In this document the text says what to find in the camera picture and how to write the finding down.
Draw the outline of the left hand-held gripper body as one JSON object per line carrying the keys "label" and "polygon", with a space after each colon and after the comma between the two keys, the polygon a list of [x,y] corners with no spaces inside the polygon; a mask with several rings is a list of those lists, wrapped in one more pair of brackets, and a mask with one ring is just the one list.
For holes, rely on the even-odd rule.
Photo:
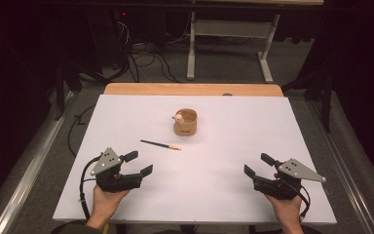
{"label": "left hand-held gripper body", "polygon": [[96,184],[103,191],[116,193],[140,187],[143,179],[140,173],[131,175],[121,173],[121,167],[126,163],[121,156],[111,147],[107,147],[93,167],[91,175],[95,177]]}

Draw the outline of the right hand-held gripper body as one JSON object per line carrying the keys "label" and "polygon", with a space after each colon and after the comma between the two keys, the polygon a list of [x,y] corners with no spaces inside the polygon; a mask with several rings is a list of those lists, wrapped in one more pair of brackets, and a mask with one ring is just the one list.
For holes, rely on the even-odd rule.
{"label": "right hand-held gripper body", "polygon": [[308,168],[296,159],[285,162],[276,160],[274,168],[277,170],[276,179],[266,179],[255,175],[253,187],[256,191],[270,195],[279,200],[292,200],[300,194],[302,180],[326,182],[326,178]]}

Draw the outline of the black pen with orange end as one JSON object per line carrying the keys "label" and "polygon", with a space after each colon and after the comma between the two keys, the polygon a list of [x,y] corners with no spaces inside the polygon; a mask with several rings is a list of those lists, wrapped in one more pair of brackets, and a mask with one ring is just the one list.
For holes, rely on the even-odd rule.
{"label": "black pen with orange end", "polygon": [[174,146],[174,145],[168,145],[168,144],[154,142],[154,141],[145,140],[145,139],[141,139],[140,142],[144,142],[144,143],[147,143],[147,144],[156,145],[156,146],[160,146],[160,147],[164,147],[164,148],[169,148],[169,149],[172,149],[172,150],[181,151],[181,148],[179,148],[177,146]]}

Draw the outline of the round wooden pen holder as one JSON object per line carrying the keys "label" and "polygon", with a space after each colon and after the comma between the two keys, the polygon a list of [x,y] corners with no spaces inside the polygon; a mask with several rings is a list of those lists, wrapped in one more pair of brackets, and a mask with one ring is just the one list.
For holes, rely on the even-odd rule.
{"label": "round wooden pen holder", "polygon": [[178,136],[190,137],[197,131],[198,114],[193,109],[180,109],[172,117],[173,130]]}

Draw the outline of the person's right hand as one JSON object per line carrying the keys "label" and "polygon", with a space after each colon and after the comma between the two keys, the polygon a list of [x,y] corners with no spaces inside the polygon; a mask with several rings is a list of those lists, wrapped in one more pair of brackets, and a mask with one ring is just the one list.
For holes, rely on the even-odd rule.
{"label": "person's right hand", "polygon": [[302,199],[299,196],[295,196],[292,200],[278,200],[267,194],[265,194],[265,197],[272,204],[280,229],[284,224],[299,223],[301,225],[299,212]]}

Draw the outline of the person's left hand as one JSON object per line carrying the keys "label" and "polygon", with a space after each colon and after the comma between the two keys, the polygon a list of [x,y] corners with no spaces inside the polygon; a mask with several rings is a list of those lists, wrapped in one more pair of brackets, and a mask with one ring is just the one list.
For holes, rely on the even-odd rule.
{"label": "person's left hand", "polygon": [[93,209],[86,225],[102,231],[117,211],[121,201],[129,194],[128,190],[116,193],[103,191],[98,185],[93,188]]}

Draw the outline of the white board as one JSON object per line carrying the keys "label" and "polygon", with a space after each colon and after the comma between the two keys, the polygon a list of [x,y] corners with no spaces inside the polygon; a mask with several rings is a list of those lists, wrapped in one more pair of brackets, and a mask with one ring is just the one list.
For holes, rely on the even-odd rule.
{"label": "white board", "polygon": [[[172,117],[184,108],[198,114],[193,136],[173,130]],[[123,165],[124,174],[153,166],[114,216],[126,223],[272,222],[271,205],[254,190],[243,166],[272,176],[275,170],[261,160],[262,153],[314,164],[285,97],[102,95],[56,206],[56,220],[83,218],[79,194],[91,199],[94,184],[80,178],[89,173],[86,164],[107,147],[119,155],[138,151],[136,159]]]}

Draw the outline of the black metal stand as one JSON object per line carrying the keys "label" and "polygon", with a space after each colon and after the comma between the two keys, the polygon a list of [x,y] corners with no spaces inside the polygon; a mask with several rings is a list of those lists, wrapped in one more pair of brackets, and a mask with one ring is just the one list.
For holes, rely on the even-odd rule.
{"label": "black metal stand", "polygon": [[324,71],[315,71],[311,74],[304,75],[301,78],[284,84],[280,88],[281,91],[285,93],[292,89],[299,89],[304,87],[305,100],[320,100],[320,121],[326,129],[326,131],[329,133],[329,116],[331,109],[332,83],[333,76],[331,73],[326,73]]}
{"label": "black metal stand", "polygon": [[79,76],[79,66],[72,61],[62,61],[56,68],[56,120],[58,121],[65,110],[64,86],[72,92],[80,92],[82,84]]}

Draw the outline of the wooden table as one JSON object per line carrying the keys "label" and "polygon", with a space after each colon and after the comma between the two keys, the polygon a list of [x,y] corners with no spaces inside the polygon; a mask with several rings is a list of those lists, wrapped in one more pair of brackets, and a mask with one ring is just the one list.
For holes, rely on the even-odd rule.
{"label": "wooden table", "polygon": [[283,97],[273,84],[112,83],[106,95]]}

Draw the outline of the dark curtain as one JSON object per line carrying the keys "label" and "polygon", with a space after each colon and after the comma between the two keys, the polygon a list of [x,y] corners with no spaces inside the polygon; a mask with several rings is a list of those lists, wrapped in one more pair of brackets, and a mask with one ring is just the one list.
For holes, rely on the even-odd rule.
{"label": "dark curtain", "polygon": [[52,105],[71,11],[0,0],[0,188]]}
{"label": "dark curtain", "polygon": [[333,89],[374,166],[374,0],[327,1],[334,13],[316,45],[336,50]]}

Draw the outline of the black equipment cabinet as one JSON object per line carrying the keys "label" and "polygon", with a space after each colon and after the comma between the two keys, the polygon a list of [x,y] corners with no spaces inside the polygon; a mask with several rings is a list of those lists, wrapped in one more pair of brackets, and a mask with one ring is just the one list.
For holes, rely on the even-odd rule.
{"label": "black equipment cabinet", "polygon": [[132,44],[146,40],[163,47],[165,12],[149,10],[92,10],[87,18],[95,47],[95,70],[122,65]]}

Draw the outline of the white-framed desk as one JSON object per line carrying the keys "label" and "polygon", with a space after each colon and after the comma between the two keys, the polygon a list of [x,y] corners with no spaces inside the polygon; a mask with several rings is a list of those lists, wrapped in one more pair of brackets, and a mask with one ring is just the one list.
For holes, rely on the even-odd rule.
{"label": "white-framed desk", "polygon": [[[209,3],[228,3],[228,4],[245,4],[249,7],[266,6],[266,7],[293,7],[293,6],[321,6],[324,0],[191,0],[197,5],[199,2]],[[263,78],[266,83],[273,83],[273,77],[267,62],[276,30],[279,25],[281,15],[273,14],[270,21],[242,21],[226,19],[196,19],[196,13],[190,14],[190,45],[187,60],[187,79],[195,78],[196,66],[196,37],[197,36],[215,36],[215,37],[236,37],[236,38],[253,38],[264,39],[265,46],[262,51],[256,53]]]}

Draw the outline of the aluminium rail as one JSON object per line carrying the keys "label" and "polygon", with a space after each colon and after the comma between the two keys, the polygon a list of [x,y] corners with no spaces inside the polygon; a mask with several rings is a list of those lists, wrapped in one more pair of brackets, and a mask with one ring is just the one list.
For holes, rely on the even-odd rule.
{"label": "aluminium rail", "polygon": [[0,234],[7,234],[17,218],[64,122],[63,115],[69,110],[74,98],[72,91],[63,95],[64,110],[58,111],[56,95],[50,95],[54,106],[49,116],[27,145],[0,189]]}
{"label": "aluminium rail", "polygon": [[321,123],[321,117],[319,108],[314,102],[307,102],[310,111],[312,112],[318,126],[320,127],[321,133],[325,138],[326,144],[331,151],[331,158],[334,167],[336,168],[337,175],[344,186],[345,192],[350,200],[350,203],[355,211],[355,215],[358,218],[361,228],[365,234],[374,234],[374,218],[368,210],[363,196],[358,190],[349,169],[344,162],[344,159],[337,148],[336,141],[334,140],[331,132],[328,132],[323,124]]}

